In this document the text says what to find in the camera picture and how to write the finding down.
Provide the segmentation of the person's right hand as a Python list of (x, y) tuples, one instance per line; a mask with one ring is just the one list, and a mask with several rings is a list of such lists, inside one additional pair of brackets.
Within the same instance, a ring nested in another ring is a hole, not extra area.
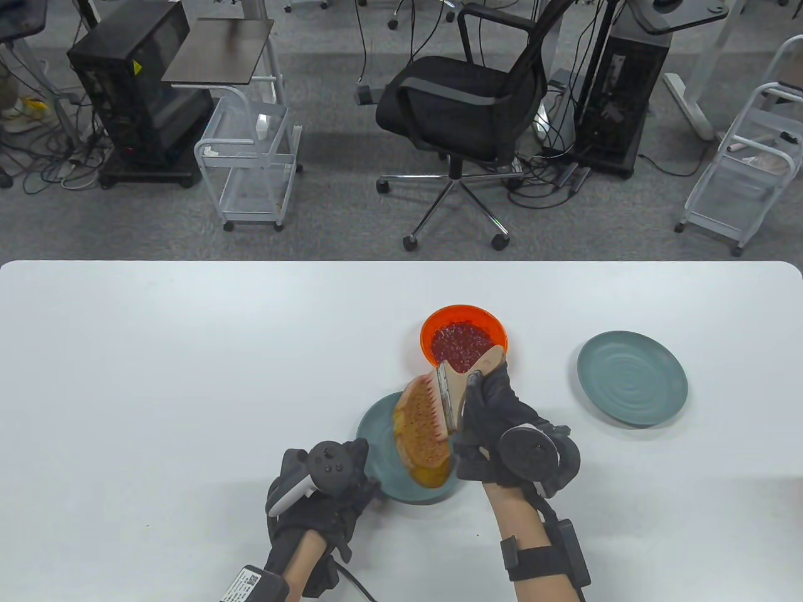
[(520, 401), (502, 363), (487, 376), (470, 373), (465, 390), (462, 429), (454, 435), (456, 474), (464, 481), (505, 488), (522, 487), (525, 481), (507, 466), (499, 452), (502, 435), (523, 424), (536, 424), (540, 416)]

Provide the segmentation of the person's left hand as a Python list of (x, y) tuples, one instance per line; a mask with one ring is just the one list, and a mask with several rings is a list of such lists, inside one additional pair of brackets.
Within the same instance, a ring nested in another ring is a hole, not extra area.
[(324, 540), (324, 557), (337, 551), (350, 562), (356, 522), (380, 491), (379, 481), (365, 473), (369, 450), (369, 442), (357, 438), (284, 453), (265, 504), (273, 570), (289, 563), (308, 532)]

